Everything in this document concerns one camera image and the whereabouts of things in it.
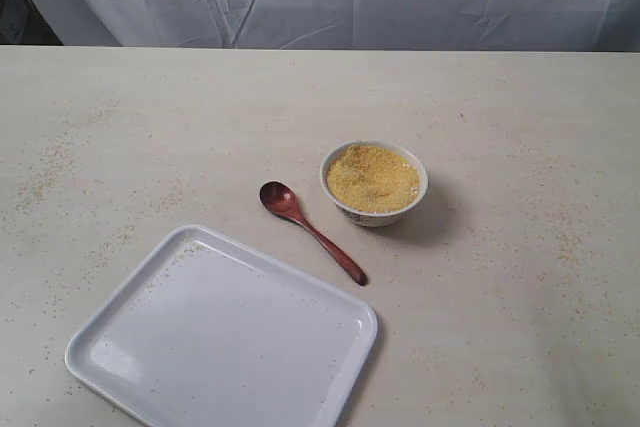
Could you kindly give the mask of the dark red wooden spoon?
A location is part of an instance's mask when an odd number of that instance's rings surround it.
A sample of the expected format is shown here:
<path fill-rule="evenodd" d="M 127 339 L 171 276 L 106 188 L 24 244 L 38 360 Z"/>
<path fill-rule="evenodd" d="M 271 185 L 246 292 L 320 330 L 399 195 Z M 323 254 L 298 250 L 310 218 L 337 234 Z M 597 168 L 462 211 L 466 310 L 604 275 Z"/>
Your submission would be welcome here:
<path fill-rule="evenodd" d="M 273 215 L 295 223 L 308 232 L 358 285 L 366 286 L 369 278 L 365 271 L 342 249 L 320 233 L 306 219 L 295 193 L 278 181 L 265 183 L 259 191 L 263 206 Z"/>

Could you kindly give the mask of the white bowl of yellow grain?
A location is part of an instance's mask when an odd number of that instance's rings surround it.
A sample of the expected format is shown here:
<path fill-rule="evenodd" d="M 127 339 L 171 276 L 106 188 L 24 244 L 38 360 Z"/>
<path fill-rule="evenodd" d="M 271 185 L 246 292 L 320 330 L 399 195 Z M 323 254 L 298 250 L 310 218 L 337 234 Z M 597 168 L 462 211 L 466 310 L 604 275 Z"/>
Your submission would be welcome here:
<path fill-rule="evenodd" d="M 422 201 L 429 186 L 423 164 L 404 148 L 353 141 L 330 152 L 320 167 L 323 190 L 354 224 L 393 225 Z"/>

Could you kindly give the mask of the white rectangular plastic tray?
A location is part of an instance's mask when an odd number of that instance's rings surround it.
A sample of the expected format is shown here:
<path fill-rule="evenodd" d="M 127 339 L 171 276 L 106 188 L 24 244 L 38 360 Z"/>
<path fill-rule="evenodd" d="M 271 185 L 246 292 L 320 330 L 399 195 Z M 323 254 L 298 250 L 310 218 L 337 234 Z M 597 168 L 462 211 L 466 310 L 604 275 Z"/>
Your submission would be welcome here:
<path fill-rule="evenodd" d="M 65 363 L 147 426 L 333 426 L 377 333 L 361 300 L 191 225 L 113 292 Z"/>

